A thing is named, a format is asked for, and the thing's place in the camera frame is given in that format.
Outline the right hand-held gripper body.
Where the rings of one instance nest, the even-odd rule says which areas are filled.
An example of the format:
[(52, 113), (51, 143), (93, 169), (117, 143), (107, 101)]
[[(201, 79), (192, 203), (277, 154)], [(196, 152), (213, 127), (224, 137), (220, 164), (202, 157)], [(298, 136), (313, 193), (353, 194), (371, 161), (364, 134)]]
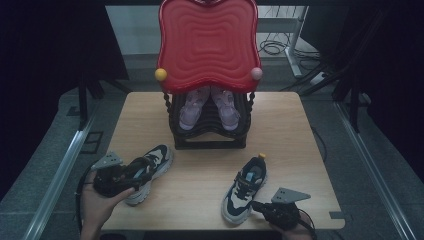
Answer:
[(266, 209), (263, 212), (269, 212), (270, 223), (283, 230), (294, 229), (298, 224), (310, 229), (310, 226), (301, 219), (300, 209), (296, 205), (298, 201), (309, 198), (310, 195), (307, 193), (280, 187), (271, 198), (271, 202), (265, 203)]

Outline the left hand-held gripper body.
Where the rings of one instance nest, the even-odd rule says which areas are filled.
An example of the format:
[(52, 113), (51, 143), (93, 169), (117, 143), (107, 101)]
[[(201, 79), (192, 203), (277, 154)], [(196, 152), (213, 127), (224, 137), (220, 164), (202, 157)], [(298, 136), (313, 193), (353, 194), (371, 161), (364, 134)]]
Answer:
[(96, 172), (93, 187), (102, 196), (111, 198), (133, 187), (133, 183), (126, 178), (126, 165), (114, 152), (108, 152), (96, 161), (91, 170)]

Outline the navy and white sneaker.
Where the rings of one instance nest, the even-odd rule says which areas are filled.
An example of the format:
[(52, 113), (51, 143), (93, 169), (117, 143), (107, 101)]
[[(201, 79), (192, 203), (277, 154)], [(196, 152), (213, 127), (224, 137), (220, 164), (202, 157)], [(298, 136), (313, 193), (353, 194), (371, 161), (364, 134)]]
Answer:
[(237, 173), (221, 204), (221, 214), (230, 224), (240, 225), (250, 215), (252, 202), (267, 181), (266, 155), (252, 157)]
[[(131, 171), (129, 165), (137, 159), (147, 160), (149, 165), (145, 169)], [(143, 183), (132, 195), (125, 199), (125, 203), (129, 206), (136, 206), (146, 199), (150, 193), (152, 181), (162, 176), (170, 168), (173, 162), (173, 152), (168, 145), (161, 144), (134, 160), (127, 166), (128, 174), (126, 177), (142, 179)]]

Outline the purple sandal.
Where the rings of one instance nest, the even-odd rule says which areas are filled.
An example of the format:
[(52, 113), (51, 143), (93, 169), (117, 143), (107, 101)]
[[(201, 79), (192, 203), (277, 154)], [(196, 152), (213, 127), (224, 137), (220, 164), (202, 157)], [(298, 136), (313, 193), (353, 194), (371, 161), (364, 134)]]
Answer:
[(179, 116), (179, 125), (183, 130), (191, 130), (196, 125), (209, 96), (209, 86), (198, 88), (187, 94)]
[(235, 130), (238, 127), (240, 114), (234, 105), (234, 95), (231, 91), (215, 86), (211, 87), (211, 96), (217, 106), (218, 115), (222, 126), (227, 131)]

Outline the red and black shoe rack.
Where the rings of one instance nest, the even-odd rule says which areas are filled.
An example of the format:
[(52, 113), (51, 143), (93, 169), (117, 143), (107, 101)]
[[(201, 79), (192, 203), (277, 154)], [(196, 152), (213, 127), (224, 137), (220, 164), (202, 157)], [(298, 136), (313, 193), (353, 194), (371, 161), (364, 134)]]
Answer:
[[(237, 149), (246, 146), (256, 88), (262, 78), (256, 46), (255, 0), (163, 0), (159, 9), (161, 47), (155, 78), (178, 149)], [(209, 99), (194, 127), (180, 127), (187, 94), (202, 87), (233, 93), (238, 126), (223, 127)]]

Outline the person's right hand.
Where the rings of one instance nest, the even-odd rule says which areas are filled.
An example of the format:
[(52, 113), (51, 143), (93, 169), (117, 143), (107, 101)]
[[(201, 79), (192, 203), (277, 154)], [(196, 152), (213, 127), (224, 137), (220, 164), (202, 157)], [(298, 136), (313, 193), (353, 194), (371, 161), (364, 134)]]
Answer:
[(282, 235), (282, 240), (313, 240), (310, 231), (301, 224), (287, 231), (273, 224), (270, 224), (270, 227)]

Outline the person's left hand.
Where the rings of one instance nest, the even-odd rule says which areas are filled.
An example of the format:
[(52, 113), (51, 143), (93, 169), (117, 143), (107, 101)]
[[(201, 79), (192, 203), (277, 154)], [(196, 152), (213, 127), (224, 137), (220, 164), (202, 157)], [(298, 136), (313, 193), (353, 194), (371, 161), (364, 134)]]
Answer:
[(110, 218), (113, 209), (118, 203), (123, 201), (135, 192), (134, 188), (122, 191), (118, 195), (108, 198), (100, 195), (93, 187), (92, 181), (96, 176), (96, 172), (90, 172), (86, 178), (82, 190), (82, 206), (83, 206), (83, 225), (97, 225), (102, 228), (104, 223)]

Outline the black metal stand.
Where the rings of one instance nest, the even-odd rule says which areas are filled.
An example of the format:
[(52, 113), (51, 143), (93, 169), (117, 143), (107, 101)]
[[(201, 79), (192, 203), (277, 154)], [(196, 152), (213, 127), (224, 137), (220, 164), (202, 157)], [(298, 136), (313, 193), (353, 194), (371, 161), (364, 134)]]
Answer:
[(89, 121), (87, 93), (90, 93), (94, 99), (102, 99), (105, 95), (105, 90), (101, 85), (101, 80), (93, 80), (82, 76), (78, 81), (79, 130), (83, 130)]
[(354, 131), (359, 133), (358, 111), (361, 106), (366, 106), (366, 103), (360, 102), (360, 80), (358, 77), (349, 76), (342, 78), (332, 93), (332, 98), (336, 102), (342, 102), (347, 96), (350, 97), (350, 102), (348, 103), (349, 123)]

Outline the black curtain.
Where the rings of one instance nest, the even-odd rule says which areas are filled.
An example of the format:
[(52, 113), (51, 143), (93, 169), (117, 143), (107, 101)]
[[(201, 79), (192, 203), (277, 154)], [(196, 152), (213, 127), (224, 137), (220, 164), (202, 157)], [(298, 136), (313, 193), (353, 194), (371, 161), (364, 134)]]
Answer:
[(0, 0), (0, 200), (49, 129), (60, 97), (126, 79), (106, 7), (96, 0)]
[(334, 96), (366, 94), (369, 116), (424, 183), (424, 0), (382, 5), (388, 13), (357, 60), (355, 78), (339, 81)]

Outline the white power strip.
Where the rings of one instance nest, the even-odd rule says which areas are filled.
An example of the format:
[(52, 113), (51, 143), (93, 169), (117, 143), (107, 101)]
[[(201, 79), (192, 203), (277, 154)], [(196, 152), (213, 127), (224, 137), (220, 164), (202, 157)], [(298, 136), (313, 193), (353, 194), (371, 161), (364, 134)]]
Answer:
[(316, 84), (320, 83), (326, 76), (327, 76), (327, 74), (325, 72), (320, 72), (310, 80), (310, 84), (316, 85)]

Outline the aluminium rail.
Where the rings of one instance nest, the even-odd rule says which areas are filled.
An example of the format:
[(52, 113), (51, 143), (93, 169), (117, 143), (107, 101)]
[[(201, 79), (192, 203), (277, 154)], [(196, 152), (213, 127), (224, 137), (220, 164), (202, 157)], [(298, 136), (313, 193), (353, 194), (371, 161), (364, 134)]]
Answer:
[(60, 194), (65, 186), (65, 183), (73, 169), (76, 159), (81, 151), (82, 146), (88, 136), (88, 133), (93, 125), (98, 108), (99, 100), (95, 100), (91, 109), (91, 115), (88, 117), (87, 123), (81, 130), (78, 130), (55, 173), (46, 193), (41, 200), (41, 203), (35, 212), (27, 230), (21, 240), (39, 240), (48, 220), (56, 206)]
[(349, 121), (347, 110), (341, 103), (338, 102), (334, 103), (334, 107), (337, 110), (343, 126), (346, 129), (347, 134), (349, 135), (349, 138), (351, 139), (356, 151), (358, 152), (359, 157), (401, 240), (418, 240), (404, 211), (401, 209), (398, 200), (395, 198), (394, 194), (383, 178), (361, 135), (352, 127)]

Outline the white metal desk frame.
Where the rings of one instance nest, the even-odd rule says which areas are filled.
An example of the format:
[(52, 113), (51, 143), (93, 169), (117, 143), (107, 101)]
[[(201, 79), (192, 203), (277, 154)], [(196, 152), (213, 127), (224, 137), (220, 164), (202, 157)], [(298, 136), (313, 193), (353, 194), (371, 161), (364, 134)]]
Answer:
[(302, 76), (295, 55), (307, 6), (259, 6), (257, 45), (261, 57), (285, 57), (295, 78)]

